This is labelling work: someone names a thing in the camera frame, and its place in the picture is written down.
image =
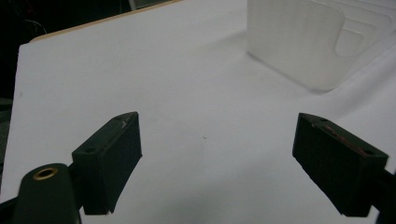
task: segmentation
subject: screw hole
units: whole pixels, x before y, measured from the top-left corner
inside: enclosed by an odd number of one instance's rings
[[[35,180],[45,180],[51,178],[58,173],[58,169],[50,167],[40,170],[39,172],[35,173],[33,179]]]
[[[374,155],[374,152],[372,152],[372,151],[370,151],[370,150],[364,150],[364,152],[365,152],[367,155],[370,155],[370,156],[373,156],[373,155]]]

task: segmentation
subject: translucent plastic tray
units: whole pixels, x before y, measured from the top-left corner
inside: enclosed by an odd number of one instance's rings
[[[247,0],[247,47],[309,88],[330,90],[396,43],[393,0]]]

